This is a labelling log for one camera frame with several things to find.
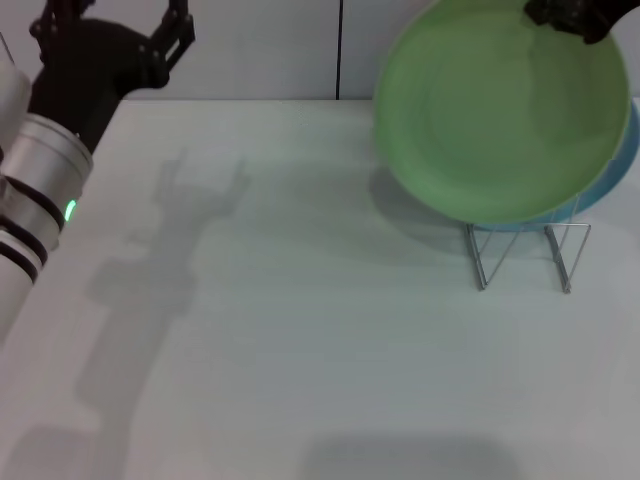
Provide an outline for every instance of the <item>green plate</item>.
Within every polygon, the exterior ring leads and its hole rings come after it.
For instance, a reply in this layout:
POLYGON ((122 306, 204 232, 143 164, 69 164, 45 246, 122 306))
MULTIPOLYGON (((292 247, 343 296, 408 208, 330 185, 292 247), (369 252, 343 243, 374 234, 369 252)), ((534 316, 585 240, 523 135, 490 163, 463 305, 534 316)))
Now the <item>green plate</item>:
POLYGON ((397 179, 469 223, 556 209, 614 157, 630 112, 612 38, 537 27, 523 0, 441 0, 399 39, 376 94, 376 143, 397 179))

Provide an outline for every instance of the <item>white table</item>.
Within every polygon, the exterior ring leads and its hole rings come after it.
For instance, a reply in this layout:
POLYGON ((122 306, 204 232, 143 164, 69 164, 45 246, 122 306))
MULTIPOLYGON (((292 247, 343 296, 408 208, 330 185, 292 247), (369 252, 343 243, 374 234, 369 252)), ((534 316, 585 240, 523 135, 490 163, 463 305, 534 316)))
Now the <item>white table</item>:
POLYGON ((371 126, 123 105, 0 356, 0 479, 637 480, 640 164, 572 295, 537 236, 480 293, 371 126))

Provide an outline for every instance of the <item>blue plate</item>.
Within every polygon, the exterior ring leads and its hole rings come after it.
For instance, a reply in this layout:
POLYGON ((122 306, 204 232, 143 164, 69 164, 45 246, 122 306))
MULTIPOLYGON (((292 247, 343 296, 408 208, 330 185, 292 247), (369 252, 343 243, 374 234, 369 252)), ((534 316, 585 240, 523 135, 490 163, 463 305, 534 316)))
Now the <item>blue plate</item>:
POLYGON ((541 230, 543 227, 540 225, 529 224, 543 224, 543 223, 562 223, 571 218, 571 214, 581 213, 591 208, 593 205, 602 200, 606 195, 611 192, 620 181, 627 175, 631 165, 636 159, 638 153, 638 147, 640 146, 640 119, 638 118, 638 110, 633 103, 631 104, 631 116, 629 118, 629 125, 624 135, 624 139, 620 144, 620 149, 615 158, 609 162, 609 166, 602 174, 602 176, 594 183, 591 188, 585 191, 578 200, 578 206, 576 208, 576 200, 565 203, 562 207, 557 209, 554 213, 549 213, 538 217, 530 222, 524 224, 510 224, 510 225, 479 225, 480 228, 485 230, 496 230, 501 232, 513 232, 522 229, 523 231, 541 230))

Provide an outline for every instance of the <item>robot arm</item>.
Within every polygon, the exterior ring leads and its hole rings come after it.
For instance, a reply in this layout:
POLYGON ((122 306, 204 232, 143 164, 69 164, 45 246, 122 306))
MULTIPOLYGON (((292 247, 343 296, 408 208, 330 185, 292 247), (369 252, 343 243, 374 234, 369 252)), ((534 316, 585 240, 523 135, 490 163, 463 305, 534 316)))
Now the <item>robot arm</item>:
POLYGON ((120 101, 163 88, 195 40, 187 0, 145 37, 82 18, 92 0, 50 0, 31 27, 43 68, 33 87, 0 65, 0 343, 82 194, 120 101))
POLYGON ((574 33, 594 44, 603 40, 613 26, 640 0, 529 0, 525 11, 538 25, 574 33))

